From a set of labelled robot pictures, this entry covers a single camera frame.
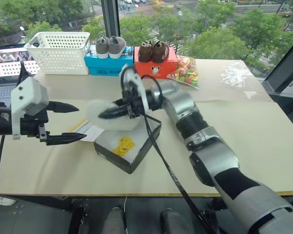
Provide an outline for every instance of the glass window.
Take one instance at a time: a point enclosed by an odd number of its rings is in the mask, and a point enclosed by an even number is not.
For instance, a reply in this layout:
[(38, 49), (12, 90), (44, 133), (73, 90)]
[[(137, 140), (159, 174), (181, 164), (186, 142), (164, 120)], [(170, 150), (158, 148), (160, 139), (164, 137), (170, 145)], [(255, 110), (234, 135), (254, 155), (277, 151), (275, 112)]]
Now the glass window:
[(195, 59), (242, 59), (265, 78), (293, 45), (293, 0), (118, 0), (127, 45), (164, 41)]
[(101, 0), (0, 0), (0, 46), (25, 43), (41, 31), (103, 35)]

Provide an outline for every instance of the table surface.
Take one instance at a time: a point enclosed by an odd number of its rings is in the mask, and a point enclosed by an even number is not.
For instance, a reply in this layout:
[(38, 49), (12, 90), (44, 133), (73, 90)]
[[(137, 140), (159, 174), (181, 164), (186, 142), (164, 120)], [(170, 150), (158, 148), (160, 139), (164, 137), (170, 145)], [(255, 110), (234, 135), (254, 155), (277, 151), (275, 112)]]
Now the table surface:
[[(249, 75), (247, 80), (248, 91), (220, 83), (221, 69), (232, 63), (234, 61), (198, 60), (202, 85), (200, 90), (191, 89), (190, 93), (208, 124), (214, 126), (236, 152), (245, 175), (282, 195), (293, 195), (293, 125), (253, 76)], [(218, 75), (208, 76), (211, 67), (214, 69), (211, 74), (218, 70)], [(38, 73), (36, 78), (47, 86), (50, 100), (70, 103), (80, 109), (68, 114), (49, 112), (46, 129), (53, 135), (68, 132), (84, 119), (90, 99), (115, 100), (121, 95), (116, 77)], [(217, 90), (215, 94), (211, 91), (209, 98), (203, 97), (201, 92), (207, 92), (203, 91), (203, 85), (208, 89), (213, 82), (224, 90)], [(203, 185), (195, 176), (188, 159), (190, 152), (165, 112), (159, 110), (151, 116), (162, 121), (157, 141), (185, 190), (192, 196), (217, 196), (214, 188)], [(129, 175), (98, 156), (91, 142), (45, 146), (25, 136), (21, 140), (6, 137), (0, 167), (0, 194), (180, 196), (153, 148)]]

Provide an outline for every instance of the cardboard box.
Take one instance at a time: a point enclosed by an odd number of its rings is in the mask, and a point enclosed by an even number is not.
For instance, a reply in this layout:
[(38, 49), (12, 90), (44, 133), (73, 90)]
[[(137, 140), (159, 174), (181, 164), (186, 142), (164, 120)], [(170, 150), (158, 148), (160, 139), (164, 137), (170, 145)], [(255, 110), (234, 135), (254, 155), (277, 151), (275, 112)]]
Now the cardboard box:
[[(148, 137), (145, 120), (131, 131), (105, 130), (94, 142), (94, 148), (99, 155), (105, 157), (123, 171), (131, 174), (138, 167), (142, 159), (152, 147)], [(161, 122), (147, 117), (156, 139), (160, 134)]]
[(162, 63), (153, 61), (140, 62), (138, 59), (139, 46), (135, 47), (135, 69), (140, 76), (151, 75), (157, 79), (167, 79), (167, 75), (174, 72), (178, 66), (178, 60), (173, 47), (169, 48), (169, 55)]
[(118, 59), (114, 58), (98, 58), (96, 53), (96, 46), (91, 45), (90, 51), (84, 57), (86, 65), (90, 74), (95, 76), (118, 76), (122, 67), (125, 64), (133, 66), (133, 49), (132, 46), (127, 46), (122, 56)]

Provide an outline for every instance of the plastic basket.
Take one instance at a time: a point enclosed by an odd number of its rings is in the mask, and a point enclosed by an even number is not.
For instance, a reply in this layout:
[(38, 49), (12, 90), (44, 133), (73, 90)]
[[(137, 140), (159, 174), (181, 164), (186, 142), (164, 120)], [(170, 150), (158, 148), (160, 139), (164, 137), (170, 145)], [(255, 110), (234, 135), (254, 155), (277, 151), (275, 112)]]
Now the plastic basket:
[(84, 56), (90, 48), (89, 36), (86, 32), (40, 32), (24, 47), (45, 74), (87, 75)]

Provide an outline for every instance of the crumpled plastic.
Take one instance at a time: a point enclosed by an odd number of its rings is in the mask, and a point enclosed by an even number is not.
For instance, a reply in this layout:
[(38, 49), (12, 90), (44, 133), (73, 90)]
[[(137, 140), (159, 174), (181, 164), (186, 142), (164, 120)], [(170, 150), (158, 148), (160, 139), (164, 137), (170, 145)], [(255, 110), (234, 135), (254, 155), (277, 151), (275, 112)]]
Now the crumpled plastic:
[(250, 72), (247, 67), (243, 66), (239, 62), (236, 62), (225, 67), (224, 73), (221, 74), (221, 82), (231, 87), (245, 87), (245, 81), (247, 79), (246, 75), (249, 74)]
[(167, 78), (177, 82), (187, 84), (198, 89), (198, 72), (196, 69), (195, 59), (186, 56), (177, 55), (178, 67), (177, 70), (168, 74)]

